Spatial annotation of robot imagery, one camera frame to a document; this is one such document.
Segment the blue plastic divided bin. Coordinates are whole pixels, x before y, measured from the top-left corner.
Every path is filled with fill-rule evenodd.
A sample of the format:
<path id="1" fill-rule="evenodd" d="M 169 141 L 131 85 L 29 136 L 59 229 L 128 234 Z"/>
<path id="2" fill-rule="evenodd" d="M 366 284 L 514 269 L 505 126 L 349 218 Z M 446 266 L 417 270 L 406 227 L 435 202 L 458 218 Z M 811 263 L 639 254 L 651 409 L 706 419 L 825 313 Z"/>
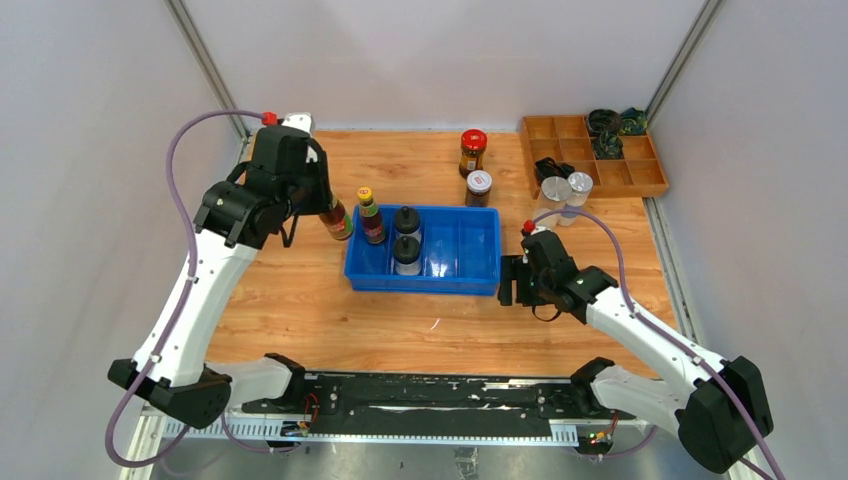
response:
<path id="1" fill-rule="evenodd" d="M 392 247 L 397 204 L 383 204 L 380 244 L 367 241 L 357 212 L 347 244 L 344 274 L 357 291 L 492 296 L 500 282 L 501 219 L 494 208 L 415 205 L 421 217 L 420 271 L 395 271 Z"/>

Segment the sauce bottle yellow cap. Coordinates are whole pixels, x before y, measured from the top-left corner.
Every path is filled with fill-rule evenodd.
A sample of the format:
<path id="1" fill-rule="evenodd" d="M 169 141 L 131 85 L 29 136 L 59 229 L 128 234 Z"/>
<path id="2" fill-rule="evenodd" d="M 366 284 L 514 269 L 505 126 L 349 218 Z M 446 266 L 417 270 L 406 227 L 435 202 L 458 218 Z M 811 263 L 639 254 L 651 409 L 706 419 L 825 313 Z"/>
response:
<path id="1" fill-rule="evenodd" d="M 374 199 L 373 191 L 370 187 L 362 186 L 357 190 L 359 201 L 359 216 L 363 227 L 365 237 L 369 244 L 381 244 L 386 233 L 383 225 L 382 213 L 376 200 Z"/>
<path id="2" fill-rule="evenodd" d="M 352 219 L 344 204 L 334 196 L 330 210 L 319 215 L 330 236 L 338 241 L 349 239 L 354 231 Z"/>

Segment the white lid sauce jar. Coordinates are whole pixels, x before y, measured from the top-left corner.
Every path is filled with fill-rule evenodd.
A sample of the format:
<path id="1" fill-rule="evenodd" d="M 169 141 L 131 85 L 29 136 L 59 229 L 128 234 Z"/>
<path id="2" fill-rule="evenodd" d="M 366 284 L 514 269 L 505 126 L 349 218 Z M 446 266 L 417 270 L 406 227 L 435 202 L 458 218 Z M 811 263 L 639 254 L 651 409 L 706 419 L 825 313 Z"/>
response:
<path id="1" fill-rule="evenodd" d="M 466 177 L 465 205 L 467 207 L 487 207 L 493 186 L 493 179 L 483 170 L 475 170 Z"/>

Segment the black cap spice shaker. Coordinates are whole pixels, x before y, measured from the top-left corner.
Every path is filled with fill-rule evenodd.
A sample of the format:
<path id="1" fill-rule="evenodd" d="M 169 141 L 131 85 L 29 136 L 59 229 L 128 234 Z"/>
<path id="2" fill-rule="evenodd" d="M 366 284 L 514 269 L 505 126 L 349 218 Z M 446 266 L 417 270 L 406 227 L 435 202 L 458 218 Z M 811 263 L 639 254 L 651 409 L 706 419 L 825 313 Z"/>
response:
<path id="1" fill-rule="evenodd" d="M 421 272 L 421 243 L 412 236 L 403 235 L 392 247 L 393 271 L 397 275 L 417 276 Z"/>
<path id="2" fill-rule="evenodd" d="M 396 236 L 410 237 L 418 242 L 422 240 L 422 222 L 419 212 L 410 206 L 400 207 L 393 217 L 393 226 Z"/>

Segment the red lid sauce jar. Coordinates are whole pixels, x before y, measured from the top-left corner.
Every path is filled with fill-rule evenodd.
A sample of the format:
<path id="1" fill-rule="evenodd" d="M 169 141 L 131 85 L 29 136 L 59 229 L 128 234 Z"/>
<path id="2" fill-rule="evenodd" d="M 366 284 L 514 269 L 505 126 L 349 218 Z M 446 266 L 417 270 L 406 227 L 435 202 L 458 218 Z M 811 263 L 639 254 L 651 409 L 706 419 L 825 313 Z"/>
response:
<path id="1" fill-rule="evenodd" d="M 488 147 L 488 137 L 479 129 L 468 129 L 460 136 L 460 161 L 458 171 L 463 178 L 477 170 L 482 170 L 482 163 Z"/>

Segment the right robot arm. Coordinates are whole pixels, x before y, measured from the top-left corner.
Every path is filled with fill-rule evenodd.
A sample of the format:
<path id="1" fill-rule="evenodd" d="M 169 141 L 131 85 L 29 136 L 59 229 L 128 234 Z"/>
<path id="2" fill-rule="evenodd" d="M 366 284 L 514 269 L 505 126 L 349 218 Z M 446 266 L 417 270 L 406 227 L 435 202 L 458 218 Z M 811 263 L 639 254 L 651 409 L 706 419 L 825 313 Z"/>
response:
<path id="1" fill-rule="evenodd" d="M 584 417 L 619 410 L 677 436 L 702 467 L 725 473 L 774 430 L 759 368 L 727 360 L 666 325 L 596 266 L 579 268 L 560 237 L 538 227 L 522 253 L 501 258 L 498 299 L 536 309 L 552 306 L 628 349 L 657 378 L 598 357 L 571 377 L 571 403 Z"/>

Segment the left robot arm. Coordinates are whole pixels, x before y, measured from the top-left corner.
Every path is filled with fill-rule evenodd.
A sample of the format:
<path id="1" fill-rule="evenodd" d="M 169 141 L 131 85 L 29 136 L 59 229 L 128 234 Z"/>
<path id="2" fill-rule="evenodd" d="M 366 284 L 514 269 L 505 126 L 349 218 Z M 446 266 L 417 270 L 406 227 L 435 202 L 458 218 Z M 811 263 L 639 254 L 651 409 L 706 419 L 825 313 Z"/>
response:
<path id="1" fill-rule="evenodd" d="M 196 429 L 233 406 L 269 400 L 283 413 L 306 400 L 304 369 L 279 354 L 254 362 L 206 362 L 211 337 L 247 267 L 266 240 L 291 243 L 285 221 L 329 211 L 332 193 L 326 152 L 303 115 L 257 131 L 251 158 L 203 195 L 191 225 L 197 255 L 183 269 L 190 293 L 176 285 L 150 336 L 130 359 L 108 371 L 164 414 Z"/>

